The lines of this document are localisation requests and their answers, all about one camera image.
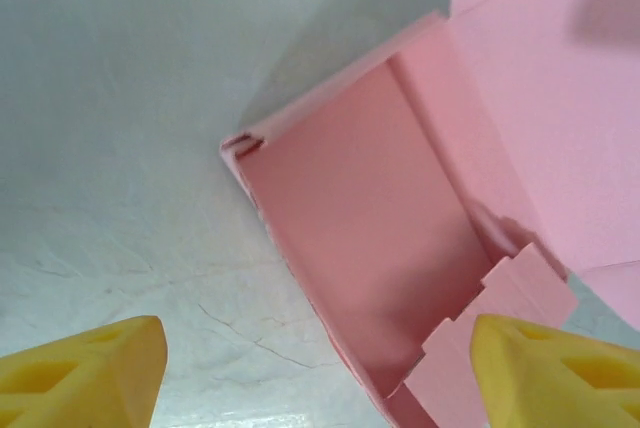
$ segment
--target pink cardboard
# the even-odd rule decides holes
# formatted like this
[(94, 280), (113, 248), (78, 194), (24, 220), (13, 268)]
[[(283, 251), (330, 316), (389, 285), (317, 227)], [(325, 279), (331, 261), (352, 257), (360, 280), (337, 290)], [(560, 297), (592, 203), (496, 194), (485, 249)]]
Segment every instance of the pink cardboard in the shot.
[(453, 0), (223, 144), (394, 426), (482, 422), (461, 361), (475, 316), (561, 325), (567, 269), (640, 327), (640, 10), (623, 1)]

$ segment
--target white surface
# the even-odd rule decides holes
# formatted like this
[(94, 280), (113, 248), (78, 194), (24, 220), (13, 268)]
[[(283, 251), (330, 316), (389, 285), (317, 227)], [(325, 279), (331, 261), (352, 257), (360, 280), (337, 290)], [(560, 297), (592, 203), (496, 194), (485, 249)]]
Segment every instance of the white surface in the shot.
[(0, 0), (0, 355), (157, 314), (154, 427), (386, 426), (217, 145), (433, 5)]

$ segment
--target pink paper box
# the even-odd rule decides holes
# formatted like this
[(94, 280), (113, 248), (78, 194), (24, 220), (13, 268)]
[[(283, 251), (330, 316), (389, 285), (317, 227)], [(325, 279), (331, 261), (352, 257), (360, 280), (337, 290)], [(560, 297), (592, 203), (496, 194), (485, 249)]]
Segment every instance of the pink paper box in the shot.
[(482, 426), (475, 316), (561, 325), (567, 268), (640, 325), (636, 19), (593, 3), (453, 0), (223, 144), (395, 426)]

